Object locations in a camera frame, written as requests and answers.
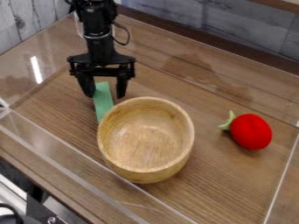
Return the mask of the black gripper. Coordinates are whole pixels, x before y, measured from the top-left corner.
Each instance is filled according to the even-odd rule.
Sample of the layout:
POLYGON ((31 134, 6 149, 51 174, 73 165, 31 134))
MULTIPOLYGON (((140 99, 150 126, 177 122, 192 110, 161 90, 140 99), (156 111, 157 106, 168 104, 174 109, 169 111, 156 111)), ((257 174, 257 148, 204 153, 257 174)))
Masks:
POLYGON ((75 77, 81 91, 89 98, 96 91, 93 76, 116 77, 116 97, 122 98, 128 79, 136 76, 136 59, 116 51, 110 34, 84 36, 84 39, 88 51, 66 58, 69 74, 75 77))

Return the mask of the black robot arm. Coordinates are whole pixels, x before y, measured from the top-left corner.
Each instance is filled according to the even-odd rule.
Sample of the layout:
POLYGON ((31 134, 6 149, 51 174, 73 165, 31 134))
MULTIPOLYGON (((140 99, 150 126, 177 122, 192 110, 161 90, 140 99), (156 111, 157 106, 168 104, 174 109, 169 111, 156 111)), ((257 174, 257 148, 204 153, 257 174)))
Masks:
POLYGON ((126 28, 118 24, 117 4, 113 0, 63 0, 73 6, 78 21, 82 23, 82 38, 88 52, 69 56, 69 74, 77 79, 81 91, 89 98, 96 92, 94 76, 116 77, 116 97, 126 94, 126 83, 136 77, 136 58, 116 51, 117 41, 112 34, 112 26, 126 28))

